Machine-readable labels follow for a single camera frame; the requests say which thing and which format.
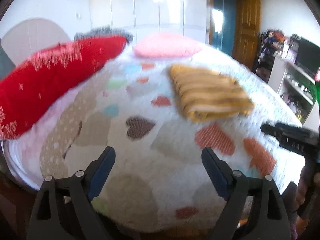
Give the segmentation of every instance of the heart-patterned blanket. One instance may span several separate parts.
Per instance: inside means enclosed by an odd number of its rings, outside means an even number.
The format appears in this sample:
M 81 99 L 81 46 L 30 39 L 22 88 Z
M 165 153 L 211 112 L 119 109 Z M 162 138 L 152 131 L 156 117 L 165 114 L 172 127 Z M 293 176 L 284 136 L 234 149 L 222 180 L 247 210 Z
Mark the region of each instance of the heart-patterned blanket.
M 236 78 L 254 110 L 205 123 L 185 119 L 168 73 L 173 62 Z M 92 201 L 98 212 L 142 232 L 206 229 L 213 227 L 225 201 L 201 163 L 203 147 L 210 146 L 247 176 L 270 173 L 281 192 L 299 180 L 303 158 L 260 132 L 268 119 L 299 125 L 263 81 L 215 49 L 170 61 L 120 56 L 57 100 L 30 131 L 9 142 L 7 154 L 19 160 L 20 177 L 39 188 L 45 176 L 71 176 L 112 146 L 115 165 Z

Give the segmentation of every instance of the gray fuzzy cushion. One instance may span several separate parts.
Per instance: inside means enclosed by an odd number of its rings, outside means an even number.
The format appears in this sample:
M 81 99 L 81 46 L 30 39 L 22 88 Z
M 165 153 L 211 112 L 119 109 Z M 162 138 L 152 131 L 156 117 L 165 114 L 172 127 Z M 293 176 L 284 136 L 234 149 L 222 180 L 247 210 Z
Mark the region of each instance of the gray fuzzy cushion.
M 105 37 L 105 36 L 122 36 L 125 37 L 127 42 L 133 41 L 133 35 L 121 28 L 110 28 L 110 25 L 94 28 L 87 33 L 76 33 L 74 40 L 83 40 L 87 38 Z
M 16 66 L 1 46 L 0 38 L 0 80 L 4 79 Z

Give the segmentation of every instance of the shelf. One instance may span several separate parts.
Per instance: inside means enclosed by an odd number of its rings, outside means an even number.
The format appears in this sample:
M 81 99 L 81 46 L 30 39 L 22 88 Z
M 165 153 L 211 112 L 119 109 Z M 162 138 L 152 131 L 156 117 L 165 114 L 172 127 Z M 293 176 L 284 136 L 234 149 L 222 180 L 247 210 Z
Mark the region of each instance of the shelf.
M 296 71 L 298 71 L 301 75 L 305 76 L 309 81 L 311 81 L 314 85 L 316 85 L 316 82 L 312 77 L 310 77 L 302 68 L 298 67 L 297 65 L 291 63 L 288 61 L 290 66 L 292 66 Z
M 313 105 L 313 101 L 308 98 L 304 92 L 302 92 L 302 90 L 299 88 L 299 87 L 296 87 L 295 85 L 292 84 L 291 80 L 287 77 L 284 78 L 287 83 L 294 89 L 298 92 L 298 94 L 300 94 L 309 104 Z

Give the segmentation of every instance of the black television screen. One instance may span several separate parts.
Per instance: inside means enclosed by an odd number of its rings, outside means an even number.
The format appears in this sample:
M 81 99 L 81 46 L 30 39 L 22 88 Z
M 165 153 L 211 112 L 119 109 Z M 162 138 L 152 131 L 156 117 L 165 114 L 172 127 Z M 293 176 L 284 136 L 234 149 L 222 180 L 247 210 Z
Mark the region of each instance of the black television screen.
M 296 65 L 308 69 L 312 77 L 317 73 L 320 67 L 320 48 L 310 41 L 301 38 Z

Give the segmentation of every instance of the pink pillow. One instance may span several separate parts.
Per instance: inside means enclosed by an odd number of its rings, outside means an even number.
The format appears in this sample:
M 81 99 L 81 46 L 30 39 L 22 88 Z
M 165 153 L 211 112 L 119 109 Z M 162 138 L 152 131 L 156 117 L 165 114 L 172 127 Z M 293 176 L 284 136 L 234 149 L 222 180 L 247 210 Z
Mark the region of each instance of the pink pillow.
M 201 50 L 198 41 L 176 33 L 152 34 L 133 47 L 140 57 L 187 57 Z

